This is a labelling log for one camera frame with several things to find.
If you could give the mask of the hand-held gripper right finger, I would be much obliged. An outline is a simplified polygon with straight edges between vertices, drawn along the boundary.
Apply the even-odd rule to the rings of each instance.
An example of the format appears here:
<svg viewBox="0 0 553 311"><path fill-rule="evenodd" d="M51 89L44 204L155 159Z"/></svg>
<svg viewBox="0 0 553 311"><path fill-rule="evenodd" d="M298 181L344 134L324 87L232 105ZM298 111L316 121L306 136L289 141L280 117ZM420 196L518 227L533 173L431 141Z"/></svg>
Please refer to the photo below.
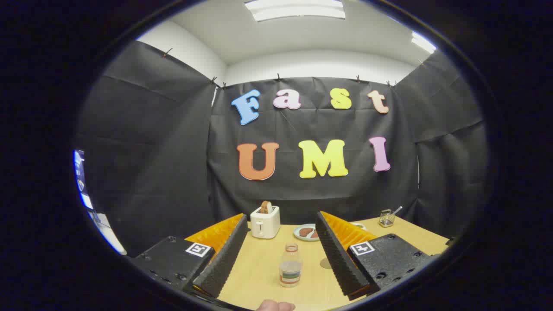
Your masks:
<svg viewBox="0 0 553 311"><path fill-rule="evenodd" d="M431 259L399 235L378 238L324 211L317 213L315 228L340 289L349 300L395 285Z"/></svg>

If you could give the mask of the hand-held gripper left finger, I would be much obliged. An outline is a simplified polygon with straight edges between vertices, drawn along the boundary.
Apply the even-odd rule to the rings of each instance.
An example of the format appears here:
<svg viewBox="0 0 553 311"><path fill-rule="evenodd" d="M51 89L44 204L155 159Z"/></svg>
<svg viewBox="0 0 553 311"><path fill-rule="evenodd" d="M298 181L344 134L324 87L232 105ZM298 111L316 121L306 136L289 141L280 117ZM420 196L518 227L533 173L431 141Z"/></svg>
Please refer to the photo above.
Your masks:
<svg viewBox="0 0 553 311"><path fill-rule="evenodd" d="M237 214L187 238L168 236L131 262L166 287L217 298L247 231L246 215Z"/></svg>

